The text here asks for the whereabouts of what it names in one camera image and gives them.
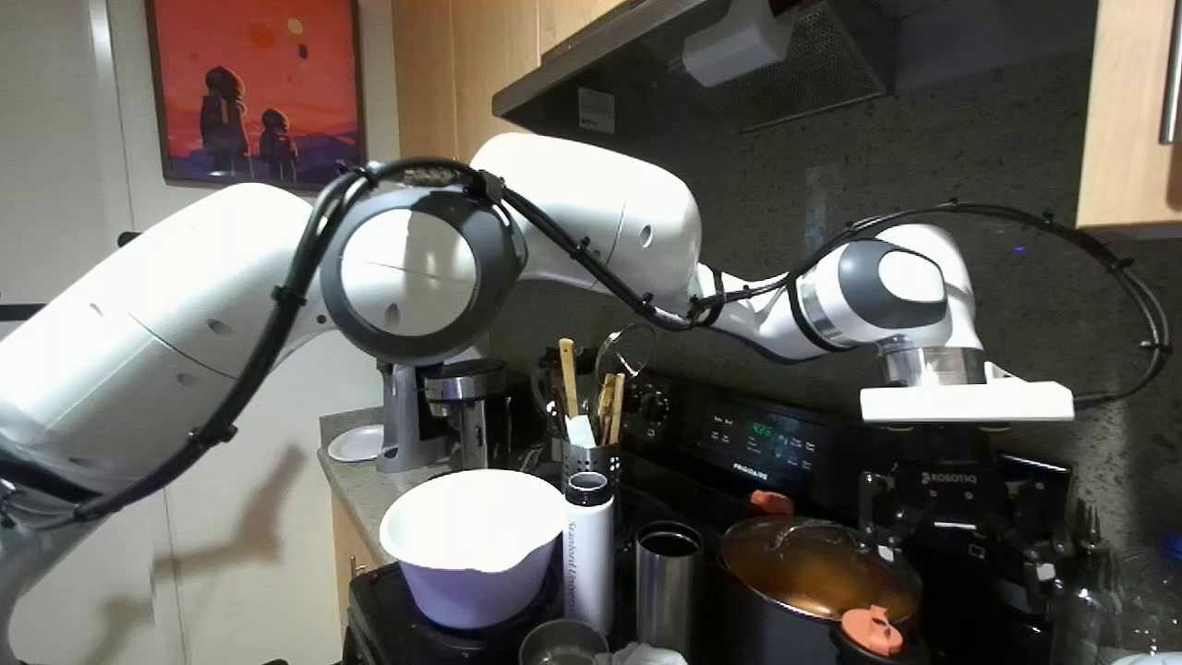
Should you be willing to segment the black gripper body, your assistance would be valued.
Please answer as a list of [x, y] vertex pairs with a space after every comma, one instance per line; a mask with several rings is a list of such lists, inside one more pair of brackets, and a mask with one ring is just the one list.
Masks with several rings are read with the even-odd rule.
[[861, 438], [861, 528], [899, 544], [944, 607], [1047, 617], [1070, 557], [1070, 483], [1038, 445]]

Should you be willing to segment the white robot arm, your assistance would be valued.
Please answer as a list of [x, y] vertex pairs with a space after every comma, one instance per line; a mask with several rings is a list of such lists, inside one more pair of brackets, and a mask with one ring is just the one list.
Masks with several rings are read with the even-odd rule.
[[338, 328], [422, 366], [521, 282], [605, 292], [771, 357], [877, 352], [867, 425], [1068, 425], [1077, 395], [993, 366], [951, 233], [903, 213], [745, 282], [704, 259], [690, 190], [642, 159], [498, 133], [477, 159], [370, 161], [319, 200], [246, 182], [162, 217], [0, 341], [0, 596], [234, 436], [269, 371]]

